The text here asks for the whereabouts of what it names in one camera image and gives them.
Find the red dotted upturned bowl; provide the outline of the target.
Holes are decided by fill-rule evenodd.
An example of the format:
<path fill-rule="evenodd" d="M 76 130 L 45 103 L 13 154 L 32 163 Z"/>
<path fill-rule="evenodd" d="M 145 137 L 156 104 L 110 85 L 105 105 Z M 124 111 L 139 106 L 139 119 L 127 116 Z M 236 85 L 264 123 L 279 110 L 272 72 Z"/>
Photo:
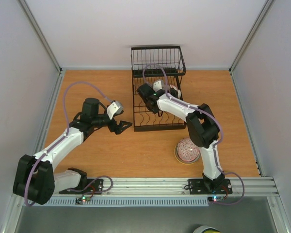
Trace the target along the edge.
<path fill-rule="evenodd" d="M 176 148 L 175 155 L 179 161 L 185 164 L 191 164 L 196 162 L 200 157 L 200 150 L 192 140 L 187 137 L 181 139 Z"/>

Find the orange floral patterned bowl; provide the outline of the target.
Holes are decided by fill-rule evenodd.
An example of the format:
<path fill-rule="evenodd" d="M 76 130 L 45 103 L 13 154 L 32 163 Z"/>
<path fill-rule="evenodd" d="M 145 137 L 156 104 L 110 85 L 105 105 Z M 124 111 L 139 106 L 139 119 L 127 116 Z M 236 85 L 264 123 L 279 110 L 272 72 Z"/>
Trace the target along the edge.
<path fill-rule="evenodd" d="M 181 91 L 174 85 L 170 85 L 170 94 L 178 99 L 181 97 Z"/>

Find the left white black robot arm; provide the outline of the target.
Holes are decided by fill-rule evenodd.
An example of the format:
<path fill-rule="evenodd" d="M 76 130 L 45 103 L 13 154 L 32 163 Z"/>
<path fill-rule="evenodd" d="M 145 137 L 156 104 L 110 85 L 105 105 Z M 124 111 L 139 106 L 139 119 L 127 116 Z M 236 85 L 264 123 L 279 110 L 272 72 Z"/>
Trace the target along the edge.
<path fill-rule="evenodd" d="M 111 101 L 104 106 L 98 99 L 86 98 L 82 110 L 68 124 L 68 128 L 53 143 L 34 155 L 23 155 L 17 165 L 13 193 L 24 198 L 25 205 L 43 205 L 53 194 L 61 191 L 85 193 L 91 185 L 86 172 L 69 168 L 55 173 L 59 163 L 92 133 L 107 127 L 116 135 L 129 128 L 132 123 L 116 122 L 115 116 L 124 112 L 123 105 Z"/>

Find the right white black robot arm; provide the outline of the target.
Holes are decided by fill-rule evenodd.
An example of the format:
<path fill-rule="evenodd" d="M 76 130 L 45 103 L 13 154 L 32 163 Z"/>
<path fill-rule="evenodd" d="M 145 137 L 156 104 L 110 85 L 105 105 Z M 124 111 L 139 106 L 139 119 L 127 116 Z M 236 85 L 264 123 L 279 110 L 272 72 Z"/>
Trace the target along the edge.
<path fill-rule="evenodd" d="M 147 109 L 153 113 L 168 112 L 187 124 L 190 140 L 199 148 L 203 162 L 203 182 L 208 193 L 221 188 L 225 179 L 218 156 L 221 125 L 208 105 L 194 105 L 175 98 L 166 90 L 154 90 L 148 84 L 137 89 Z"/>

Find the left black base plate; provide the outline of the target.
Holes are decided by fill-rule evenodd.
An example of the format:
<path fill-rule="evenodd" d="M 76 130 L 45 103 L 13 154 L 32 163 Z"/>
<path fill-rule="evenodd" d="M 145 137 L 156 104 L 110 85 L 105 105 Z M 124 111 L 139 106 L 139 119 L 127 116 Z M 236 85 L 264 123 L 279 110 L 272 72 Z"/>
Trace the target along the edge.
<path fill-rule="evenodd" d="M 80 195 L 80 194 L 84 194 L 84 193 L 93 193 L 95 192 L 100 192 L 102 191 L 104 185 L 104 181 L 103 179 L 97 179 L 93 182 L 94 179 L 87 179 L 86 183 L 84 186 L 77 186 L 74 187 L 72 189 L 75 189 L 77 191 L 72 191 L 69 189 L 60 191 L 59 194 L 61 195 Z"/>

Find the aluminium frame rail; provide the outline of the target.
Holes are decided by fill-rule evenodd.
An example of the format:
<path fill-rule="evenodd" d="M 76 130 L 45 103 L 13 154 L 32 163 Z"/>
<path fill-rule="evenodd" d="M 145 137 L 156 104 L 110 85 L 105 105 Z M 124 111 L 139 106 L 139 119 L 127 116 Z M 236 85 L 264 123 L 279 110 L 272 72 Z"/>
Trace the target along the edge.
<path fill-rule="evenodd" d="M 84 186 L 88 178 L 82 176 L 77 186 Z M 94 178 L 103 179 L 104 187 L 97 194 L 110 193 L 118 196 L 162 196 L 162 195 L 180 195 L 190 194 L 187 184 L 190 178 L 108 178 L 100 176 Z M 277 196 L 278 190 L 273 178 L 270 177 L 253 177 L 237 178 L 227 177 L 230 179 L 233 193 L 229 196 Z M 28 193 L 25 193 L 26 182 L 14 184 L 13 193 L 22 197 L 27 197 L 31 201 L 40 204 L 46 203 L 53 195 L 59 194 L 60 191 L 72 189 L 76 183 L 76 175 L 62 177 L 60 181 L 50 177 L 46 181 L 35 182 L 31 180 Z"/>

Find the black wire dish rack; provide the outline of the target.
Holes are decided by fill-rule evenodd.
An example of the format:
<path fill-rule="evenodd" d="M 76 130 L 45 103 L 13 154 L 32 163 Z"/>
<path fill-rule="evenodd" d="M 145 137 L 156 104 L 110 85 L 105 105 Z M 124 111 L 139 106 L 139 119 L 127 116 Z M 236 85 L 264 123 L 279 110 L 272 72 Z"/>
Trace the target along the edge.
<path fill-rule="evenodd" d="M 133 127 L 136 132 L 182 130 L 186 123 L 159 110 L 155 100 L 168 92 L 182 99 L 186 65 L 179 45 L 131 47 Z"/>

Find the left small circuit board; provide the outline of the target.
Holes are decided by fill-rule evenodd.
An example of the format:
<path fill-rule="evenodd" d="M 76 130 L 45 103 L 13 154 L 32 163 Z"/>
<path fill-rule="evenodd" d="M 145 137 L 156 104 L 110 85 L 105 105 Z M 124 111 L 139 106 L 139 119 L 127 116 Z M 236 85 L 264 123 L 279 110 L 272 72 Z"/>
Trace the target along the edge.
<path fill-rule="evenodd" d="M 86 202 L 89 202 L 91 200 L 90 197 L 81 197 L 81 198 L 76 198 L 75 203 L 76 204 L 84 204 Z"/>

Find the small circuit board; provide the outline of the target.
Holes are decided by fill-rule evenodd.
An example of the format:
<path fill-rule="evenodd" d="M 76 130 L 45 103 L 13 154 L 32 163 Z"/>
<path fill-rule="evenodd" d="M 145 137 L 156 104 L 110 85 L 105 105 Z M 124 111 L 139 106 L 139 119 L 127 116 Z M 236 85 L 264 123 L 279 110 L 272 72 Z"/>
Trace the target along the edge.
<path fill-rule="evenodd" d="M 208 197 L 208 201 L 209 202 L 213 202 L 213 203 L 221 202 L 221 201 L 224 201 L 224 200 L 225 200 L 225 197 L 223 197 L 223 196 L 211 196 L 211 197 Z"/>
<path fill-rule="evenodd" d="M 81 198 L 76 198 L 75 203 L 76 204 L 84 204 L 86 202 L 89 202 L 91 200 L 90 197 L 81 197 Z"/>

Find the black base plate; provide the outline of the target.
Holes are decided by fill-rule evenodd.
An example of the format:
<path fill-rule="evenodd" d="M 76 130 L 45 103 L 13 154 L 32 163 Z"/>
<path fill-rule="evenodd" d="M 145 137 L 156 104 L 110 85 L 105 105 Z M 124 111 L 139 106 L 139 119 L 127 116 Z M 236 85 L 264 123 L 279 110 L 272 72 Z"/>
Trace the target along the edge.
<path fill-rule="evenodd" d="M 104 181 L 103 179 L 97 179 L 93 182 L 94 179 L 87 179 L 86 183 L 84 186 L 77 186 L 74 187 L 72 189 L 75 189 L 77 191 L 72 191 L 69 189 L 60 191 L 59 194 L 61 195 L 80 195 L 80 194 L 84 194 L 84 193 L 93 193 L 95 192 L 100 192 L 102 191 L 104 185 Z"/>
<path fill-rule="evenodd" d="M 187 187 L 191 195 L 230 195 L 233 193 L 230 179 L 224 179 L 213 191 L 207 190 L 203 179 L 189 179 Z"/>

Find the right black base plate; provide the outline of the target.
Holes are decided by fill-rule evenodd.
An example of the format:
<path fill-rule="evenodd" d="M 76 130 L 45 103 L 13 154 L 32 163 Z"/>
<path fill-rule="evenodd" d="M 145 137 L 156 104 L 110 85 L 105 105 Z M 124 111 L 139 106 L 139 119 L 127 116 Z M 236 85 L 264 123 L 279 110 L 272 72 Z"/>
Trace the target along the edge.
<path fill-rule="evenodd" d="M 230 195 L 233 193 L 230 179 L 224 179 L 213 191 L 207 190 L 203 179 L 189 179 L 187 187 L 191 195 Z"/>

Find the right small circuit board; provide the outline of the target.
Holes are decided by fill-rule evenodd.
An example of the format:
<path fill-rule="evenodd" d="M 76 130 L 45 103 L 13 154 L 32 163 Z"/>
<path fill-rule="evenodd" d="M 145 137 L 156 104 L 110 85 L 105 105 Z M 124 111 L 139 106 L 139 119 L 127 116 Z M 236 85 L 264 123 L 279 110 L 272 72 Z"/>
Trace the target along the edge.
<path fill-rule="evenodd" d="M 221 202 L 221 201 L 224 201 L 224 200 L 225 200 L 225 197 L 223 197 L 223 196 L 211 196 L 211 197 L 208 197 L 208 201 L 209 202 L 213 202 L 213 203 Z"/>

